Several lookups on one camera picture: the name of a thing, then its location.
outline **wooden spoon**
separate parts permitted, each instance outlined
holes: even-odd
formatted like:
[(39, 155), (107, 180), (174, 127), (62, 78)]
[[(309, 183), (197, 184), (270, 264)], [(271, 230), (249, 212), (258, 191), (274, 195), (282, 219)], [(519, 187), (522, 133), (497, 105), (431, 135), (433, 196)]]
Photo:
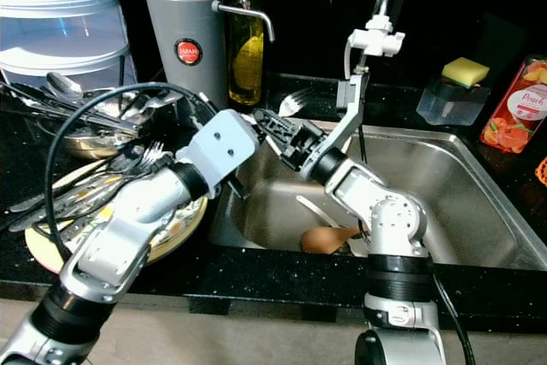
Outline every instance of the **wooden spoon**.
[(302, 250), (314, 254), (332, 254), (350, 237), (359, 233), (359, 227), (316, 227), (302, 234)]

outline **kitchen sink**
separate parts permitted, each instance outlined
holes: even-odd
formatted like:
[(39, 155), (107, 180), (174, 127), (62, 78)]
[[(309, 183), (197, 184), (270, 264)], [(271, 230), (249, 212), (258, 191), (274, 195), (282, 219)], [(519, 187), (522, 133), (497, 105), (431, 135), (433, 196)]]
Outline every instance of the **kitchen sink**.
[[(327, 132), (335, 126), (315, 124)], [(363, 127), (363, 132), (368, 165), (424, 207), (424, 241), (435, 262), (547, 269), (547, 247), (456, 135), (389, 127)], [(356, 134), (347, 154), (361, 158)], [(296, 201), (297, 195), (338, 224), (356, 225), (320, 185), (303, 181), (267, 144), (238, 177), (250, 197), (242, 201), (224, 190), (210, 234), (215, 244), (300, 251), (302, 233), (326, 223)]]

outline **orange object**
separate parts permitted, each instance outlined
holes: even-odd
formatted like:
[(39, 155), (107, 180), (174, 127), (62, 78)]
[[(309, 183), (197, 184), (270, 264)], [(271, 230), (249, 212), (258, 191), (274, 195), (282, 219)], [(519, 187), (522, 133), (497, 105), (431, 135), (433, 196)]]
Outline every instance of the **orange object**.
[(546, 116), (547, 59), (529, 56), (486, 123), (480, 141), (521, 153)]
[(348, 239), (359, 233), (359, 227), (316, 227), (302, 234), (302, 251), (332, 254)]
[(547, 157), (536, 168), (536, 177), (547, 186)]

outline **gray cup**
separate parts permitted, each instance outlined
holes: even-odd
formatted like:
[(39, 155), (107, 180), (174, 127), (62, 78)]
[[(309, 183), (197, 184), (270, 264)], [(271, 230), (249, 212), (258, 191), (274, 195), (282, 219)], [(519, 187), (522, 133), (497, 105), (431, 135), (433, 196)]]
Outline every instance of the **gray cup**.
[(213, 1), (146, 0), (168, 82), (202, 92), (225, 109), (224, 20)]

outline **countertop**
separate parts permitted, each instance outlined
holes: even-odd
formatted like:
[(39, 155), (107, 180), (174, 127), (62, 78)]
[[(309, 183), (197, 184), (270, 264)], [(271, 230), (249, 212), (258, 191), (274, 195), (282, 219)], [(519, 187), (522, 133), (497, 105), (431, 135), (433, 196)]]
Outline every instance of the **countertop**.
[[(336, 81), (301, 76), (271, 76), (263, 106), (275, 109), (292, 91), (313, 85), (315, 98), (302, 117), (337, 120)], [(364, 124), (452, 132), (475, 154), (513, 205), (547, 241), (547, 188), (533, 175), (547, 156), (547, 127), (542, 127), (520, 155), (506, 155), (478, 141), (488, 113), (471, 127), (432, 127), (415, 113), (421, 91), (371, 85)], [(188, 132), (158, 127), (166, 145), (181, 144)], [(44, 164), (50, 139), (32, 121), (18, 115), (0, 116), (0, 222), (11, 218), (7, 207), (42, 191)], [(61, 155), (57, 175), (84, 163)], [(290, 251), (221, 247), (208, 241), (216, 202), (198, 230), (176, 251), (143, 269), (130, 292), (138, 295), (190, 297), (204, 302), (232, 300), (300, 304), (317, 309), (362, 306), (366, 291), (366, 259), (309, 255)], [(545, 333), (547, 329), (547, 272), (477, 268), (438, 264), (438, 272), (468, 330)], [(0, 232), (0, 297), (36, 299), (55, 275), (41, 268), (29, 254), (23, 233)], [(450, 321), (439, 305), (442, 327)]]

